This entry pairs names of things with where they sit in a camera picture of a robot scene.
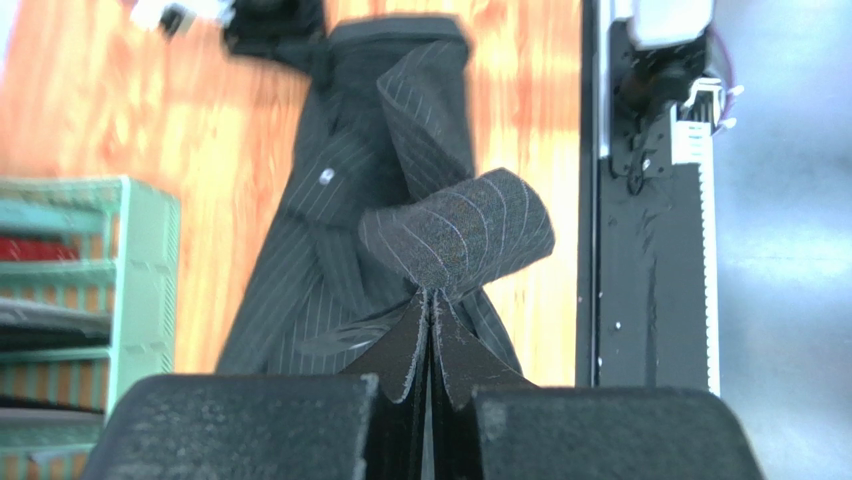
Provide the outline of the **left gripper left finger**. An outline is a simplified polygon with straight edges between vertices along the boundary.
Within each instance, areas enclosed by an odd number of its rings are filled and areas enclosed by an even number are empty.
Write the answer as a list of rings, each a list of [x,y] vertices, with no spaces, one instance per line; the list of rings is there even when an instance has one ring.
[[[117,404],[87,479],[417,479],[429,301],[335,375],[159,375]]]

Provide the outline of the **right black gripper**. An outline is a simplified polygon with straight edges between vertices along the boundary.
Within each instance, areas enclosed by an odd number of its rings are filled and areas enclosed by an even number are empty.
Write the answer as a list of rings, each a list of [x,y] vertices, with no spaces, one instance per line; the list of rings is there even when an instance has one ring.
[[[223,28],[227,51],[235,56],[309,64],[326,38],[322,0],[242,0]]]

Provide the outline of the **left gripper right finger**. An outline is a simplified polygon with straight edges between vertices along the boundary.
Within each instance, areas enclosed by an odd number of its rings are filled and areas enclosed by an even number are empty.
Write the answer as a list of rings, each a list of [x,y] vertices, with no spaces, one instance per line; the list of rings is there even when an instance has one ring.
[[[738,419],[680,388],[539,387],[431,297],[438,479],[759,479]]]

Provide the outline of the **black pinstriped long sleeve shirt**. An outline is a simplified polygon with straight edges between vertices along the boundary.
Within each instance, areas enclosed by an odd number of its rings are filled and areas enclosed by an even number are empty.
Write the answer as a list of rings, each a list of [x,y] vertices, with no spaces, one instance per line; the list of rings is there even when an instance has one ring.
[[[291,173],[219,356],[220,374],[335,374],[367,343],[327,348],[361,321],[437,291],[511,368],[484,286],[549,256],[548,212],[514,173],[477,174],[465,68],[449,15],[391,15],[332,32],[227,37],[237,56],[309,77]]]

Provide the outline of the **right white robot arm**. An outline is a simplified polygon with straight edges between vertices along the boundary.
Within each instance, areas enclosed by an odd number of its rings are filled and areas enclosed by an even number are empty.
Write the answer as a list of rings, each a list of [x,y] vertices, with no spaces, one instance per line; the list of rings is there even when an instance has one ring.
[[[629,66],[618,97],[641,116],[669,103],[687,113],[703,102],[727,114],[733,85],[730,56],[712,24],[712,1],[614,1],[603,17],[604,46]],[[223,28],[237,55],[269,56],[284,41],[326,33],[321,1],[235,1]]]

